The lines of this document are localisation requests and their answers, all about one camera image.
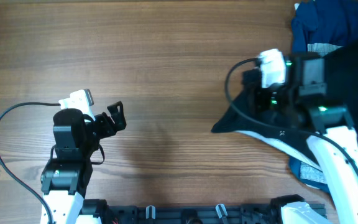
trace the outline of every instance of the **cable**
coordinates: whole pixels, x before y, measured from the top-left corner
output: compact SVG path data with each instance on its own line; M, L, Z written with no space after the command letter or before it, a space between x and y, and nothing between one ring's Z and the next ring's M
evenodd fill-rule
M300 129L291 129L291 128L282 128L279 126L274 126L271 124L267 124L261 121L258 121L248 115L246 115L245 113L243 113L233 102L233 99L231 98L231 95L229 93L229 81L230 81L230 77L233 73L233 71L235 69L237 69L238 67L240 67L241 65L245 64L245 63L249 63L249 62L256 62L258 61L257 58L250 58L247 60L243 60L237 64L235 64L230 71L227 73L226 76L226 80L224 82L224 93L226 95L226 99L227 101L230 103L230 107L237 112L239 115L241 115L243 118L254 122L255 124L259 124L261 126L265 126L267 128L271 128L271 129L276 129L278 131L288 131L288 132L293 132L293 133L301 133L301 134L305 134L305 135L309 135L309 136L316 136L317 138L323 139L327 142L329 142L330 144L332 144L333 146L335 146L336 148L338 148L338 150L344 155L344 157L349 161L350 165L352 166L352 168L354 169L354 172L356 173L356 176L358 178L358 168L356 166L356 163L354 162L354 160L352 159L352 157L336 142L334 142L332 139L327 138L326 136L323 136L322 134L317 134L311 131L305 131L305 130L300 130Z
M8 108L6 111L4 111L1 115L0 115L0 121L2 120L2 118L11 110L18 108L20 106L27 106L27 105L42 105L42 106L60 106L59 103L39 103L39 102L28 102L28 103L19 103L16 104L14 106L11 106L10 108ZM37 194L30 186L28 186L27 184L25 184L22 180L20 180L18 177L16 177L5 165L4 161L1 158L0 155L0 165L2 166L2 168L4 168L4 170L14 179L16 180L19 184L21 184L21 186L23 186L25 189L27 189L30 193L32 193L40 202L41 204L45 207L45 210L47 211L48 214L48 220L49 220L49 224L53 223L53 216L52 213L50 211L50 208L48 206L48 204L46 203L46 201L39 195Z

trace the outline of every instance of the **wooden table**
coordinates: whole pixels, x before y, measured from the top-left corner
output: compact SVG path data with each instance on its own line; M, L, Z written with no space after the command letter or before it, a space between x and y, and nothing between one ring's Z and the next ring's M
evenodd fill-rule
M101 141L107 159L94 167L86 198L182 206L300 194L325 203L336 222L330 197L299 183L287 155L241 134L210 133L228 106L229 68L263 50L289 53L293 15L286 0L0 5L0 113L83 88L95 114L121 100L127 129ZM38 193L58 110L16 109L0 125L2 158ZM40 209L0 166L0 223L38 223Z

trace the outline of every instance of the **blue fabric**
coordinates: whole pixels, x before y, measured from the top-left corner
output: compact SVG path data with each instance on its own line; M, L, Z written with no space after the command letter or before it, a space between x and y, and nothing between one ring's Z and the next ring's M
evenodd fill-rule
M315 43L345 46L358 39L358 1L301 2L291 26L293 52L306 52Z

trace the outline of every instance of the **table top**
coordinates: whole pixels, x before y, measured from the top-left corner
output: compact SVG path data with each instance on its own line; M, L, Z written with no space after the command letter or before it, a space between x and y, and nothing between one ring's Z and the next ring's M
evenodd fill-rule
M106 162L94 166L86 198L187 206L299 194L325 203L337 222L329 195L297 181L286 154L238 133L210 133L228 107L227 71L264 50L289 53L294 13L286 0L0 5L0 113L84 88L95 114L121 100L127 128L101 141ZM58 110L19 108L0 124L2 158L38 193ZM37 223L40 210L0 166L0 223Z

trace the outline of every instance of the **dark fabric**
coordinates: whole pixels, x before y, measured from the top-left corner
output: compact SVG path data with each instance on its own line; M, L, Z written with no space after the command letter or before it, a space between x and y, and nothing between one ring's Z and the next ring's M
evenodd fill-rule
M301 2L291 26L293 52L306 52L315 43L346 46L358 39L358 1Z
M358 134L358 40L353 44L343 47L332 52L324 57L325 59L325 81L328 85L327 99L341 100L349 108L349 111L354 120L355 129ZM237 96L234 103L243 112L250 114L248 104L252 88L259 85L260 73L258 70L251 70L243 73L244 90ZM272 121L274 112L268 111L262 116L258 117L266 123L285 124L286 118L277 116L275 121ZM305 156L315 161L314 156L310 155L310 150L306 145L305 139L307 136L299 136L288 133L285 136L280 136L276 130L270 130L263 126L256 125L229 108L225 115L213 126L213 133L226 133L231 131L255 131L266 138L279 139Z

